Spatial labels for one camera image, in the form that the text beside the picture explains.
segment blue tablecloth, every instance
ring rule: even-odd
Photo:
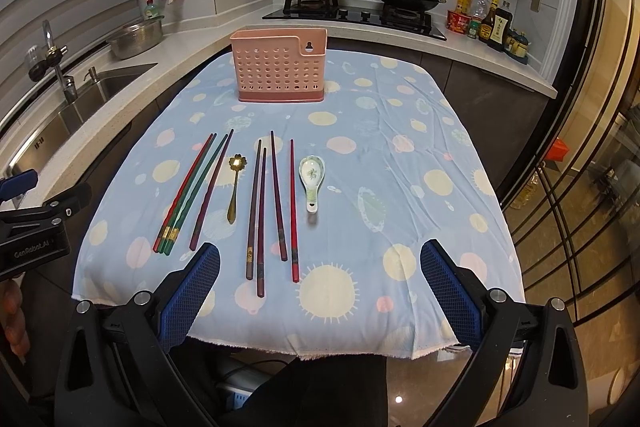
[[[416,358],[456,342],[419,267],[437,238],[487,287],[524,300],[520,267],[494,191],[466,130],[431,76],[393,58],[327,51],[320,103],[240,103],[230,54],[189,84],[133,147],[108,188],[79,253],[74,297],[121,304],[183,268],[205,187],[171,256],[152,252],[168,206],[210,132],[235,134],[227,156],[248,165],[238,219],[226,220],[234,174],[225,162],[202,241],[220,250],[220,276],[190,335],[204,341],[302,357],[380,353]],[[268,158],[266,297],[244,278],[255,148],[277,136],[289,235],[289,140],[296,165],[326,163],[318,220],[308,221],[299,179],[296,204],[301,281],[280,260]]]

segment spoon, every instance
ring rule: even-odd
[[[226,211],[226,220],[230,225],[236,220],[236,196],[238,194],[238,174],[244,169],[246,165],[246,158],[241,154],[236,154],[233,158],[229,158],[229,166],[232,171],[236,172],[236,179],[234,181],[234,191],[231,194],[231,201],[229,202],[229,209]]]
[[[318,211],[318,188],[324,179],[324,160],[320,156],[306,156],[300,160],[298,172],[305,185],[306,211],[315,214]]]

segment sink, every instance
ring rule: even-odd
[[[85,121],[109,99],[154,66],[155,64],[141,64],[98,73],[97,82],[89,81],[79,87],[75,102],[60,105],[31,134],[10,161],[6,175],[15,176],[28,169],[40,172]]]

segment pink plastic basket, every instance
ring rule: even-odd
[[[240,30],[231,35],[241,102],[321,102],[326,30]]]

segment finger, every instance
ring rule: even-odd
[[[21,309],[14,315],[9,315],[6,320],[6,328],[4,328],[4,336],[10,344],[17,346],[20,344],[25,332],[24,313]]]
[[[18,357],[23,357],[29,352],[30,349],[31,349],[31,343],[29,341],[29,335],[27,335],[27,333],[25,333],[22,336],[22,339],[20,340],[19,344],[15,344],[15,345],[12,344],[11,346],[11,350]]]
[[[4,311],[10,315],[14,315],[22,304],[22,292],[20,286],[13,279],[6,282],[4,288],[4,296],[2,296],[2,304]]]

